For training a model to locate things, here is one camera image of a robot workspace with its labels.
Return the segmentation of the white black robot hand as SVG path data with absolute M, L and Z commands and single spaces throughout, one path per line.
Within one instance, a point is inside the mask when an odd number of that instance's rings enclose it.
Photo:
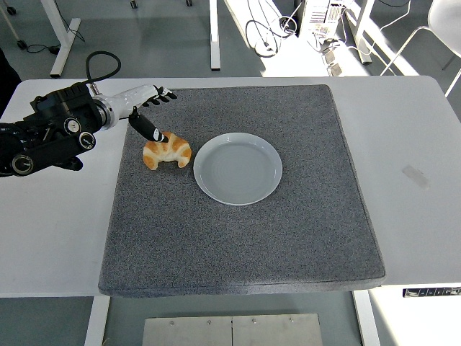
M 146 84 L 113 97 L 106 97 L 107 106 L 106 128 L 113 127 L 118 120 L 127 118 L 129 124 L 148 141 L 167 143 L 168 138 L 144 115 L 140 113 L 141 106 L 159 105 L 169 102 L 177 96 L 169 89 Z

